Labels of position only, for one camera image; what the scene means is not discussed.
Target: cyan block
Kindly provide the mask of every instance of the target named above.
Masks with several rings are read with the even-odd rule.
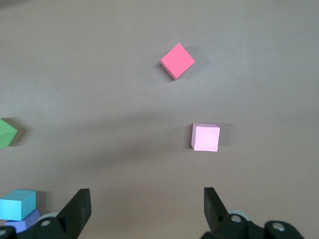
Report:
[[[17,189],[0,199],[0,219],[22,221],[35,209],[36,192]]]
[[[39,218],[40,218],[39,209],[35,209],[32,213],[26,216],[26,218],[23,219],[22,221],[8,220],[4,223],[4,225],[13,226],[15,227],[16,233],[20,233],[32,227]]]
[[[9,146],[17,130],[0,119],[0,149]]]

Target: gray table surface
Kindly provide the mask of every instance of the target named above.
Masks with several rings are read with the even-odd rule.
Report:
[[[160,59],[196,60],[173,81]],[[319,1],[0,0],[0,195],[90,188],[80,238],[198,239],[203,188],[318,238]],[[221,127],[219,151],[191,124]]]

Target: light pink cube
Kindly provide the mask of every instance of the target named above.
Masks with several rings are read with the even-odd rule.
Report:
[[[161,65],[176,80],[183,74],[192,64],[194,59],[179,43],[160,61]]]
[[[214,124],[193,123],[191,146],[195,151],[217,152],[220,127]]]

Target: toy block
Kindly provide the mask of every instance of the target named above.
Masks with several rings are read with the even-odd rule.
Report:
[[[40,218],[39,209],[35,209],[28,216],[26,216],[22,221],[8,220],[4,223],[4,225],[15,227],[15,232],[20,233],[32,227],[39,218]]]
[[[176,80],[183,74],[192,64],[194,59],[179,43],[160,61],[161,65]]]
[[[15,190],[0,199],[0,219],[22,221],[35,209],[36,192]]]
[[[214,124],[193,123],[191,146],[195,151],[217,152],[220,127]]]
[[[0,119],[0,149],[8,147],[17,130]]]

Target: green block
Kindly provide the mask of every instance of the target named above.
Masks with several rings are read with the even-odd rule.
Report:
[[[17,130],[0,119],[0,148],[8,147]]]

